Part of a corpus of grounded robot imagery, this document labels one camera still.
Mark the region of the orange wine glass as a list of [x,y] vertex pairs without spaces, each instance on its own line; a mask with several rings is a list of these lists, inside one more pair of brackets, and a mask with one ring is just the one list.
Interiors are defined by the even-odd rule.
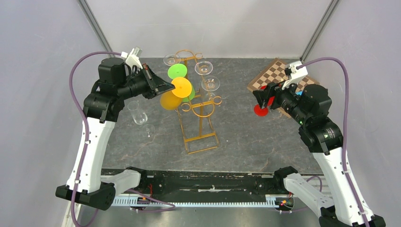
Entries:
[[172,84],[174,89],[164,93],[160,98],[160,104],[166,110],[176,109],[183,99],[192,93],[192,84],[185,77],[174,78]]

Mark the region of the red wine glass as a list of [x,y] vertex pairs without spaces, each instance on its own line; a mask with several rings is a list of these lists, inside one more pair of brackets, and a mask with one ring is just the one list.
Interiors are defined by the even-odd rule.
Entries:
[[266,89],[267,85],[262,86],[259,90],[253,91],[253,95],[257,100],[257,103],[253,111],[257,116],[263,117],[269,113],[269,106],[273,104],[275,96],[270,96],[269,99],[264,98],[262,91]]

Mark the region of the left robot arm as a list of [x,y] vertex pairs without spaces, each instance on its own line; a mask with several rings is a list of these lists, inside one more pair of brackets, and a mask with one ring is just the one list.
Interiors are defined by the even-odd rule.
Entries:
[[133,189],[143,193],[148,188],[146,170],[128,167],[121,173],[102,178],[106,146],[127,99],[139,95],[152,99],[174,89],[157,76],[147,64],[133,71],[125,60],[106,58],[98,66],[99,79],[78,109],[83,118],[83,132],[78,155],[67,182],[57,187],[55,195],[99,210],[111,207],[116,196]]

